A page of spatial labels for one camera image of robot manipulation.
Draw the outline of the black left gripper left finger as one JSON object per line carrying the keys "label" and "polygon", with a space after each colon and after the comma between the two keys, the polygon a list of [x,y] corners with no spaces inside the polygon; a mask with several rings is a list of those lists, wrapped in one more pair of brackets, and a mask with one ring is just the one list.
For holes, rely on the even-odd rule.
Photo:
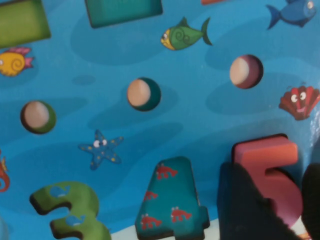
{"label": "black left gripper left finger", "polygon": [[296,238],[238,163],[225,162],[220,166],[217,212],[221,240]]}

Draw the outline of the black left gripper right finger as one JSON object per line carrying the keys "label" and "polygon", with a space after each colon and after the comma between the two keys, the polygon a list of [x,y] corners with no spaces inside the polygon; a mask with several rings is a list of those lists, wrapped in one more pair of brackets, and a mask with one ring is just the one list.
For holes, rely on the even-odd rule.
{"label": "black left gripper right finger", "polygon": [[310,164],[302,178],[302,222],[312,240],[320,239],[320,164]]}

